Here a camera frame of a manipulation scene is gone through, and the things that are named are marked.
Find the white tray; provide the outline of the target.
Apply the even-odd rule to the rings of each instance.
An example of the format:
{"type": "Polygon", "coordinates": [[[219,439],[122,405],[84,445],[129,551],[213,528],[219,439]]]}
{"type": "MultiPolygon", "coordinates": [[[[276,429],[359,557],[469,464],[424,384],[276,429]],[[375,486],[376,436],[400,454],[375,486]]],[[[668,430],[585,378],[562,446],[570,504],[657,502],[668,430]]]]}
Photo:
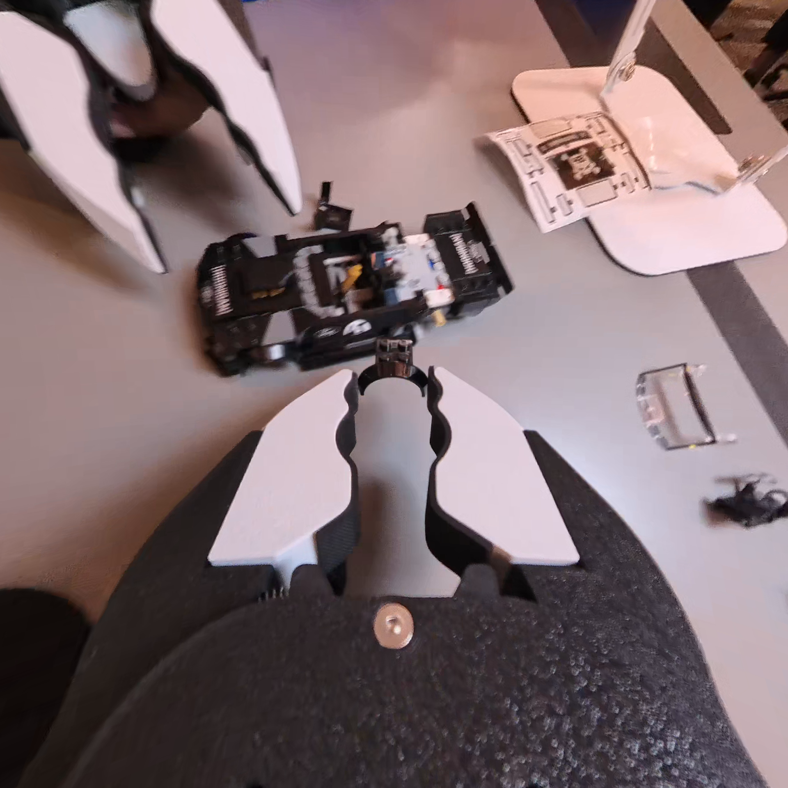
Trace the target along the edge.
{"type": "MultiPolygon", "coordinates": [[[[511,92],[527,124],[605,112],[599,95],[606,74],[602,67],[526,71],[514,79],[511,92]]],[[[637,66],[625,87],[647,93],[660,112],[690,105],[665,76],[644,66],[637,66]]],[[[693,107],[687,113],[715,152],[734,159],[693,107]]],[[[649,277],[771,253],[786,244],[786,222],[756,182],[721,195],[691,185],[651,188],[634,199],[601,206],[586,220],[615,262],[649,277]]]]}

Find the white sticker sheet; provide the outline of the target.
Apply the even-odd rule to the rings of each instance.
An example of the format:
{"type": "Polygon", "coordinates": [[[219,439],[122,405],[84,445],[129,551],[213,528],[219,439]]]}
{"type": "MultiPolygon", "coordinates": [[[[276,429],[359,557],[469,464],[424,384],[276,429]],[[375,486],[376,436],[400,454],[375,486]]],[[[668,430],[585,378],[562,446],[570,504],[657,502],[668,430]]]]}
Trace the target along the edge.
{"type": "Polygon", "coordinates": [[[544,234],[652,188],[629,140],[605,112],[554,117],[486,139],[511,165],[544,234]]]}

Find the black lego arch piece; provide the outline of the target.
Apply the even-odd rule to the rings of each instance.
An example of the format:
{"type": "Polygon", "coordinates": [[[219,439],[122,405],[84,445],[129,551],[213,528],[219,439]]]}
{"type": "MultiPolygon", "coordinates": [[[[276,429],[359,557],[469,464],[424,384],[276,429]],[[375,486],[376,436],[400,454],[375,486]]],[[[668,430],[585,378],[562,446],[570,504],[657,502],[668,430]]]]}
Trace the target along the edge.
{"type": "Polygon", "coordinates": [[[405,380],[416,385],[422,397],[428,389],[427,374],[415,365],[413,359],[413,340],[396,337],[377,339],[375,360],[358,377],[360,396],[363,396],[372,383],[380,380],[405,380]]]}

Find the clear lego windshield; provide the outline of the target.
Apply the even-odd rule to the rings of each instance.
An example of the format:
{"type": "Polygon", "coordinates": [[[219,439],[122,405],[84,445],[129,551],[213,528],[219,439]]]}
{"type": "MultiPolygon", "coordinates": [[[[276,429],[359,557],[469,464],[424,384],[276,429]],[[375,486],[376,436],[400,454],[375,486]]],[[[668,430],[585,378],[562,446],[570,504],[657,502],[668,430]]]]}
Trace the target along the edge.
{"type": "Polygon", "coordinates": [[[640,372],[635,381],[637,411],[648,435],[665,451],[735,444],[738,436],[715,428],[698,381],[704,363],[681,362],[640,372]]]}

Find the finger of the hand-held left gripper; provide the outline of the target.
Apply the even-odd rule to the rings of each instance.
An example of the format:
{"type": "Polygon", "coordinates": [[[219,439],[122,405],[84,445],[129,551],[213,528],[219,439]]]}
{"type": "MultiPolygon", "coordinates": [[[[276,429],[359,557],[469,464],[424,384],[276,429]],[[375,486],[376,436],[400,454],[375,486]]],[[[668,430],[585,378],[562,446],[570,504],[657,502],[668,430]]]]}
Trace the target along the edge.
{"type": "Polygon", "coordinates": [[[236,146],[284,209],[302,209],[299,166],[241,1],[152,1],[151,29],[173,70],[220,113],[236,146]]]}
{"type": "Polygon", "coordinates": [[[27,155],[107,239],[154,273],[165,257],[140,193],[112,149],[97,69],[63,29],[1,14],[2,119],[27,155]]]}

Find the person's left hand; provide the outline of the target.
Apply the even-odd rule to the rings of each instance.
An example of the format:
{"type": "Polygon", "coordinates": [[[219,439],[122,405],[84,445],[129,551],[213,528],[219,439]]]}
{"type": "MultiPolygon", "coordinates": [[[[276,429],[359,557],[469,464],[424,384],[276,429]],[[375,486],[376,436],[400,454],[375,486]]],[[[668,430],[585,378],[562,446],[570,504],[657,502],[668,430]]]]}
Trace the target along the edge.
{"type": "Polygon", "coordinates": [[[118,139],[171,139],[195,124],[209,108],[189,84],[164,85],[144,102],[114,103],[110,128],[118,139]]]}

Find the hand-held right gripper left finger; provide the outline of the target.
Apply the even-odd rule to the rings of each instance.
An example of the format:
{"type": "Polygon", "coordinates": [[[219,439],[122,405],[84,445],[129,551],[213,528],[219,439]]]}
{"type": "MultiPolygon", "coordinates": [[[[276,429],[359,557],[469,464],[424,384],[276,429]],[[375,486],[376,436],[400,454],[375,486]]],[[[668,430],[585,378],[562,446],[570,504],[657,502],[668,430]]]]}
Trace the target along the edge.
{"type": "Polygon", "coordinates": [[[337,443],[356,377],[341,369],[280,410],[263,428],[210,550],[211,566],[318,563],[320,528],[352,498],[352,471],[337,443]]]}

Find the black lego car model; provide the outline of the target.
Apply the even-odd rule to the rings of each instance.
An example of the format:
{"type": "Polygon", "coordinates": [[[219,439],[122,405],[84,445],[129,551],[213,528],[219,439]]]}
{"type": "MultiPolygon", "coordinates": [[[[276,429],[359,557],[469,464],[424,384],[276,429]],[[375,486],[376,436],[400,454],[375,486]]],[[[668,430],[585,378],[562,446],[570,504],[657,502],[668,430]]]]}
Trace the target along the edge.
{"type": "Polygon", "coordinates": [[[369,357],[381,339],[416,344],[514,289],[475,202],[427,214],[419,233],[381,222],[281,235],[268,255],[258,241],[242,232],[212,243],[196,269],[204,351],[226,378],[369,357]]]}

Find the small black lego piece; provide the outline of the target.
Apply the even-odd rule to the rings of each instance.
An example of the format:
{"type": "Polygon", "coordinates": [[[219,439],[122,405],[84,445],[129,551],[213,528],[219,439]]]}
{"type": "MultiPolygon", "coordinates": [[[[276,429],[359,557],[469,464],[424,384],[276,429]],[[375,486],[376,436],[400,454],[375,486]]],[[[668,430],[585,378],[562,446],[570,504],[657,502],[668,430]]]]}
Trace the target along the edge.
{"type": "Polygon", "coordinates": [[[316,232],[346,232],[350,229],[353,210],[332,202],[332,182],[323,181],[313,215],[316,232]]]}
{"type": "Polygon", "coordinates": [[[710,515],[744,529],[770,525],[787,518],[787,491],[777,487],[777,478],[770,474],[716,478],[715,482],[731,489],[704,500],[710,515]]]}

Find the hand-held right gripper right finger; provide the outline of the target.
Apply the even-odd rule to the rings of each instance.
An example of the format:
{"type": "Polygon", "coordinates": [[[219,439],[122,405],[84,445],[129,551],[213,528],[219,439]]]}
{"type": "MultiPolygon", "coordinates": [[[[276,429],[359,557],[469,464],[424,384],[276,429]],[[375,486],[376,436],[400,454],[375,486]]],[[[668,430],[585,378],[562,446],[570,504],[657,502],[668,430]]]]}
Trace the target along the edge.
{"type": "Polygon", "coordinates": [[[432,417],[426,537],[452,570],[572,566],[579,553],[525,431],[503,407],[444,367],[428,375],[432,417]]]}

